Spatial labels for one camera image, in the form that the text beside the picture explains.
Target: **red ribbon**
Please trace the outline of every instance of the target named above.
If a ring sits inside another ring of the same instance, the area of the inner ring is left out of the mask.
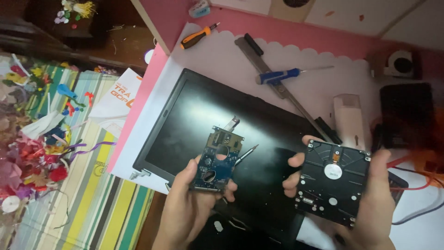
[[[74,107],[71,105],[70,102],[67,102],[66,106],[68,106],[69,116],[72,116],[72,113],[74,113]]]
[[[89,106],[92,107],[92,98],[94,97],[94,94],[90,93],[90,92],[86,92],[85,96],[89,97]]]

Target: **white plastic object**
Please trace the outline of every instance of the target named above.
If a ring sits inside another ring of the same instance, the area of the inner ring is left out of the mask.
[[[340,94],[333,98],[336,130],[342,145],[365,150],[364,126],[358,95]]]

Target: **blue screwdriver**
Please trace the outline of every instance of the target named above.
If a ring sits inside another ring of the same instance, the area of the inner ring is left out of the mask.
[[[290,70],[284,70],[284,71],[274,71],[269,73],[260,74],[256,77],[256,83],[259,85],[262,84],[277,84],[279,81],[290,78],[290,77],[297,77],[301,73],[310,71],[310,70],[318,70],[318,69],[330,69],[334,68],[334,66],[323,66],[313,69],[307,69],[302,70],[298,68],[290,69]]]

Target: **purple ribbon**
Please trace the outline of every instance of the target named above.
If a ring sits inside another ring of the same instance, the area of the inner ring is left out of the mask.
[[[98,148],[100,145],[116,145],[116,144],[117,144],[116,142],[110,142],[110,141],[99,142],[99,143],[97,143],[97,144],[96,144],[91,150],[88,150],[88,151],[77,151],[77,152],[75,152],[75,153],[71,156],[71,158],[69,158],[69,161],[72,162],[72,161],[74,160],[74,158],[75,158],[78,154],[89,153],[89,152],[95,150],[96,148]],[[82,144],[74,144],[74,145],[71,145],[71,146],[69,146],[69,147],[67,147],[67,148],[74,148],[74,147],[79,147],[79,146],[86,146],[86,144],[84,144],[84,143],[82,143]]]

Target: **metal bar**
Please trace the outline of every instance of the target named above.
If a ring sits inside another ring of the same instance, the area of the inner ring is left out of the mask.
[[[260,56],[256,54],[256,52],[251,48],[251,46],[247,43],[245,38],[240,37],[234,41],[234,43],[241,49],[241,51],[245,54],[245,56],[250,60],[251,64],[256,68],[256,70],[261,73],[268,73],[272,70],[268,67],[267,64],[262,60]],[[302,115],[310,122],[310,124],[321,134],[326,142],[333,143],[332,139],[322,130],[322,128],[314,121],[311,115],[305,110],[305,108],[296,100],[293,94],[288,91],[288,89],[279,81],[276,84],[270,85],[275,93],[281,99],[289,99],[290,102],[302,113]]]

